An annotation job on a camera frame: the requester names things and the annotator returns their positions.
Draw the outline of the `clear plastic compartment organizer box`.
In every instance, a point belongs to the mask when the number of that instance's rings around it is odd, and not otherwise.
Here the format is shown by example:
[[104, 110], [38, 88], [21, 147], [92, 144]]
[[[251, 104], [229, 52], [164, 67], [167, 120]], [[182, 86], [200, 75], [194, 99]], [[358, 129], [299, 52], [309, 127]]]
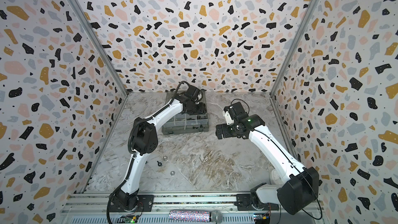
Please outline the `clear plastic compartment organizer box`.
[[202, 114], [177, 114], [162, 126], [163, 135], [178, 135], [209, 131], [209, 117], [206, 106], [205, 90], [201, 89], [199, 103], [204, 104]]

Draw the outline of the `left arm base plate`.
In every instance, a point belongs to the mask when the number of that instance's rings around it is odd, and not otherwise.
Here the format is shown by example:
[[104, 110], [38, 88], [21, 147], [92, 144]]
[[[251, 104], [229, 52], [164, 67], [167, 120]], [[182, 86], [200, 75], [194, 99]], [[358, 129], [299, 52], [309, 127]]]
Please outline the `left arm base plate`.
[[140, 213], [151, 212], [154, 203], [154, 195], [131, 195], [125, 194], [113, 197], [107, 210], [111, 213]]

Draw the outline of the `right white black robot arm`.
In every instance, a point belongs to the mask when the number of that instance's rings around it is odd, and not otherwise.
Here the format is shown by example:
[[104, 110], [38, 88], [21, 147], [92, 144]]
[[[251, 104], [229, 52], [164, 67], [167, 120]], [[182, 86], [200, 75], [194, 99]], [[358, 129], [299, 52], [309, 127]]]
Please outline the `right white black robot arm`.
[[250, 191], [250, 204], [263, 209], [269, 204], [280, 205], [294, 215], [313, 202], [319, 202], [319, 173], [296, 160], [272, 135], [257, 115], [249, 115], [240, 102], [223, 109], [226, 123], [216, 126], [218, 139], [250, 140], [274, 167], [271, 183], [262, 183]]

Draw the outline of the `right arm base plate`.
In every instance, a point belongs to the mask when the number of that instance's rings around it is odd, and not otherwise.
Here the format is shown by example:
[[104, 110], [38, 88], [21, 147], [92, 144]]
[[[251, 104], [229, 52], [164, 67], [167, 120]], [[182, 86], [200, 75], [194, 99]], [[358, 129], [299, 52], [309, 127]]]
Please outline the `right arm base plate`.
[[273, 203], [262, 203], [252, 194], [237, 194], [234, 205], [239, 211], [278, 211], [279, 205]]

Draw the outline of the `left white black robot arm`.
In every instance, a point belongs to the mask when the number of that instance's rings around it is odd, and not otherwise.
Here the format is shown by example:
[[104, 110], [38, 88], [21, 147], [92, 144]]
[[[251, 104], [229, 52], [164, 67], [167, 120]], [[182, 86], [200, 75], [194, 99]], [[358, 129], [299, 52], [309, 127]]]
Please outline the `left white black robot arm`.
[[141, 176], [149, 155], [157, 148], [158, 131], [167, 121], [178, 114], [202, 115], [206, 113], [205, 97], [202, 90], [188, 84], [188, 89], [179, 93], [180, 86], [174, 91], [172, 98], [157, 112], [145, 118], [136, 118], [130, 131], [127, 149], [131, 154], [130, 162], [122, 183], [110, 194], [107, 210], [111, 206], [123, 211], [133, 211], [139, 206], [138, 192]]

